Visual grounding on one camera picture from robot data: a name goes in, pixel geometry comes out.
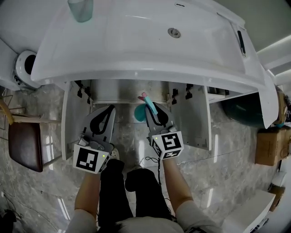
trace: cabinet door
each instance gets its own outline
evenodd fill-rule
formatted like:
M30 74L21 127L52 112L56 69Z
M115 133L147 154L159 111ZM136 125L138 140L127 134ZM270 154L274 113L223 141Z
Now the cabinet door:
M207 87L193 85L188 91L192 95L186 99L185 83L169 82L170 95L178 92L175 101L171 102L171 112L174 115L178 130L182 132L184 144L211 150L211 122Z
M91 113L93 101L90 99L88 102L88 98L84 90L80 90L74 81L65 84L61 123L63 160L67 160L73 155L74 144L79 141L83 120Z

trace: white wall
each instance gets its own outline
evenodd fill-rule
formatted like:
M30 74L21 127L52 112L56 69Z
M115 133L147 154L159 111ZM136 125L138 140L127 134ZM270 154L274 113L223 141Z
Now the white wall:
M38 51L49 23L66 0L0 1L0 38L14 51Z
M278 68L282 73L276 74L276 85L289 84L291 82L291 35L257 52L262 66L271 72ZM291 91L284 88L284 93Z
M291 7L286 0L214 0L246 21L256 51L291 35Z
M270 213L269 222L260 233L282 233L291 222L291 157L282 161L281 171L288 172L284 186L285 193L275 209Z

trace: cup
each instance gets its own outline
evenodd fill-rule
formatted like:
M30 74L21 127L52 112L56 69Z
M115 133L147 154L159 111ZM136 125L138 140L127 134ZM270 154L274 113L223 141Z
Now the cup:
M93 0L68 0L68 4L77 22L86 22L92 18Z
M136 120L138 120L139 122L145 122L146 121L145 107L146 107L146 104L140 104L139 106L137 106L135 108L134 115L135 115Z

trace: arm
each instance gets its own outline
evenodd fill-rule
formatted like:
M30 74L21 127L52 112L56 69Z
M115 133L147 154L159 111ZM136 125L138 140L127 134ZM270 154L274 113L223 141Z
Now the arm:
M75 200L75 210L85 210L96 219L99 191L100 175L86 172Z
M176 212L182 203L193 200L192 194L177 166L175 158L164 159L163 164L169 198L173 210Z

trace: wooden chair leg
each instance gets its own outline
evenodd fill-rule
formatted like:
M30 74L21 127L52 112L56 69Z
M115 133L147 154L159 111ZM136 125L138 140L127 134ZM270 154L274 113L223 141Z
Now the wooden chair leg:
M61 121L48 120L36 117L23 117L23 116L13 116L14 122L29 122L29 123L55 123L59 124Z
M0 99L0 108L1 108L1 109L3 110L3 112L5 113L5 115L6 115L6 117L7 117L7 120L8 120L8 122L9 122L9 124L10 124L10 125L13 124L13 121L14 121L13 116L12 116L12 114L11 114L11 112L10 112L8 106L6 105L6 103L5 103L2 99Z
M61 157L62 157L62 155L59 155L58 157L55 157L54 159L52 159L52 160L46 162L46 163L43 165L43 168L48 167L49 165L53 164L55 161L59 160Z

